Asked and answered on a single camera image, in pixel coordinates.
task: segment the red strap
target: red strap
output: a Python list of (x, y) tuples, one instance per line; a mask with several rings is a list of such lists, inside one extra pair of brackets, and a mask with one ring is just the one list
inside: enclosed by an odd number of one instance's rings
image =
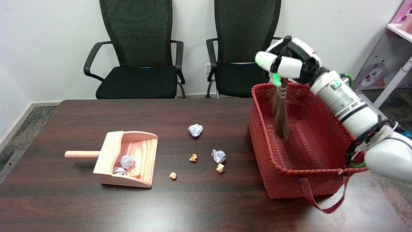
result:
[(318, 204), (315, 202), (315, 199), (313, 199), (313, 194), (312, 194), (312, 190), (310, 188), (310, 184), (307, 178), (305, 177), (301, 177), (299, 178), (299, 182), (300, 182), (300, 186), (302, 187), (303, 193), (305, 194), (306, 200), (309, 201), (309, 203), (311, 205), (313, 205), (315, 208), (317, 208), (318, 210), (326, 213), (326, 214), (331, 214), (333, 212), (335, 212), (343, 203), (343, 201), (345, 200), (345, 192), (346, 192), (346, 187), (348, 185), (348, 181), (349, 181), (349, 176), (344, 175), (343, 176), (343, 195), (340, 198), (340, 200), (338, 200), (338, 202), (336, 202), (336, 204), (334, 204), (333, 206), (331, 206), (330, 208), (325, 208), (325, 209), (321, 209)]

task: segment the black chair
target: black chair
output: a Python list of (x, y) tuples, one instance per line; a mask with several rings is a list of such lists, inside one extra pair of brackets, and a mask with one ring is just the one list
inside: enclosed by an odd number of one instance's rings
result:
[[(102, 82), (96, 97), (175, 98), (179, 85), (186, 98), (183, 42), (171, 40), (172, 0), (100, 0), (100, 9), (111, 41), (95, 44), (83, 68), (85, 75)], [(176, 43), (176, 66), (172, 64), (171, 43)], [(90, 73), (104, 44), (113, 44), (120, 64), (105, 79)]]
[[(251, 97), (254, 85), (267, 82), (263, 70), (254, 63), (255, 55), (266, 50), (272, 39), (281, 39), (273, 37), (280, 9), (281, 0), (215, 0), (218, 37), (206, 40), (211, 63), (206, 98), (210, 98), (213, 81), (218, 98), (220, 94)], [(213, 41), (218, 41), (217, 62)]]

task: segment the chair backrest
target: chair backrest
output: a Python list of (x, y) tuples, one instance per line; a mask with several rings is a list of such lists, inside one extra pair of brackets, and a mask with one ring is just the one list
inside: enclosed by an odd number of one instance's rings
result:
[(100, 0), (121, 66), (172, 65), (172, 0)]
[(278, 25), (281, 0), (215, 0), (218, 61), (255, 62)]

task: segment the woven basket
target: woven basket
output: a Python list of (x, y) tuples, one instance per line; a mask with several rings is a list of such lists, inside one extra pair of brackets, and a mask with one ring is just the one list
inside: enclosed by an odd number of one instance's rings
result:
[[(274, 118), (269, 104), (273, 85), (252, 88), (253, 109), (250, 137), (259, 171), (269, 198), (306, 197), (320, 209), (313, 196), (334, 194), (354, 173), (367, 170), (345, 166), (346, 149), (355, 138), (316, 97), (308, 85), (288, 83), (286, 110), (290, 138), (285, 142), (274, 134)], [(358, 155), (361, 161), (364, 154)], [(330, 210), (343, 202), (344, 195)]]

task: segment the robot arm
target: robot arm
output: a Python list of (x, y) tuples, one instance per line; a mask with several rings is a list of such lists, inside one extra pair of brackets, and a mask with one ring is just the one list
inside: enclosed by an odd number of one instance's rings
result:
[(398, 123), (382, 120), (345, 83), (344, 74), (322, 67), (321, 60), (310, 46), (297, 38), (286, 36), (265, 52), (258, 52), (255, 60), (262, 69), (269, 72), (269, 77), (277, 73), (282, 78), (309, 84), (311, 92), (351, 132), (356, 140), (348, 148), (345, 167), (362, 150), (366, 151), (365, 164), (372, 172), (412, 183), (410, 134)]

